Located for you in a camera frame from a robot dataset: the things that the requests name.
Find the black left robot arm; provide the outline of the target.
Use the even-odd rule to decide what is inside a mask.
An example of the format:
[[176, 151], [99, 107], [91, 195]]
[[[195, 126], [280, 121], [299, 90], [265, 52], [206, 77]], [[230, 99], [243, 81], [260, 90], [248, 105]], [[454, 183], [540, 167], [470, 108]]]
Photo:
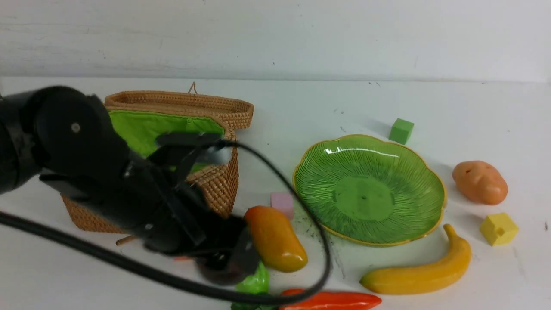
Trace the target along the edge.
[[143, 156], [116, 132], [97, 96], [53, 86], [1, 98], [1, 192], [35, 175], [60, 194], [143, 241], [187, 256], [217, 285], [253, 275], [260, 257], [246, 222], [223, 218], [187, 181], [196, 163], [226, 163], [222, 134], [163, 129]]

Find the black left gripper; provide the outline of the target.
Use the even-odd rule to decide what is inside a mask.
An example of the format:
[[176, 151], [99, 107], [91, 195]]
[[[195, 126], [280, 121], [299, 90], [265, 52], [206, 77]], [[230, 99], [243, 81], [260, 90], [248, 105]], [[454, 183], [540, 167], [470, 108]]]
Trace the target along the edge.
[[157, 252], [227, 261], [252, 275], [260, 262], [245, 221], [221, 217], [187, 176], [204, 160], [122, 159], [103, 165], [103, 217]]

